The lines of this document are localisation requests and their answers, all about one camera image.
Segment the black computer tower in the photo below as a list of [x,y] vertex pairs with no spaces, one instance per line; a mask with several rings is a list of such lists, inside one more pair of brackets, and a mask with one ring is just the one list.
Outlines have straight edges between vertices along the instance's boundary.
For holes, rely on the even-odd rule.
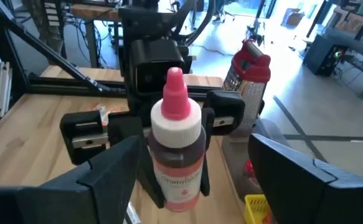
[[336,40],[317,35],[303,63],[315,75],[330,76],[347,48],[346,45],[337,44]]

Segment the small label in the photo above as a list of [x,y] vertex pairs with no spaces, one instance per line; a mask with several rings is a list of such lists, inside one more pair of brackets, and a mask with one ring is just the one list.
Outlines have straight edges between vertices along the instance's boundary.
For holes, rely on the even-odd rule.
[[191,167],[185,168],[163,168],[154,165],[156,180],[162,188],[164,197],[168,202],[184,203],[192,200],[200,189],[200,180],[202,177],[203,160],[200,159],[196,167],[190,174],[179,177],[176,173],[185,173],[186,170],[191,170]]

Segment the squeeze bottle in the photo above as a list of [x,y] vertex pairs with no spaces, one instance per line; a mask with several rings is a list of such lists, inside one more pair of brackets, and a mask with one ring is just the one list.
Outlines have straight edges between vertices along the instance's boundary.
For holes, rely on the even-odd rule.
[[199,198],[206,133],[200,106],[188,98],[182,70],[167,71],[163,98],[151,110],[148,144],[154,173],[172,212],[185,212]]

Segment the red bottle cap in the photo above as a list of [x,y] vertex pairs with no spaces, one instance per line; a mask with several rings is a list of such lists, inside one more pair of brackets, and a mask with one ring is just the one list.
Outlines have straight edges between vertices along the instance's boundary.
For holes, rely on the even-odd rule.
[[181,68],[173,67],[167,71],[161,111],[165,118],[176,121],[187,118],[191,112]]

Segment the yellow basket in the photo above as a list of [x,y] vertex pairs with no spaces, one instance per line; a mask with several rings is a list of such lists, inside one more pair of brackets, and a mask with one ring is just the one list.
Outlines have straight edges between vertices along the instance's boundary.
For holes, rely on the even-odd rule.
[[247,224],[262,224],[263,219],[270,211],[266,197],[261,195],[245,196],[245,221]]

